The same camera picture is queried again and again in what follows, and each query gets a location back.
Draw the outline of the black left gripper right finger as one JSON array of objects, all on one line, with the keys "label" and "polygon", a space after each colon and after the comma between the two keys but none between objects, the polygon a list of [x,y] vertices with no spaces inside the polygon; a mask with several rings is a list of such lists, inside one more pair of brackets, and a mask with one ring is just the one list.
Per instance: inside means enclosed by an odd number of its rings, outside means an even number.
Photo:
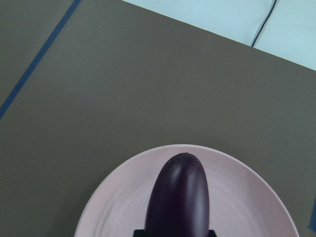
[{"label": "black left gripper right finger", "polygon": [[208,237],[216,237],[216,233],[214,230],[209,230]]}]

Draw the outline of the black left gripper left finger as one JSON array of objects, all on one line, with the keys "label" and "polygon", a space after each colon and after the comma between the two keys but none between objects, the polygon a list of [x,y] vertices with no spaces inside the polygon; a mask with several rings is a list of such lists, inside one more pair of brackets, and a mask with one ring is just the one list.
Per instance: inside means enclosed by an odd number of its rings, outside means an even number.
[{"label": "black left gripper left finger", "polygon": [[146,231],[144,229],[134,230],[133,237],[146,237]]}]

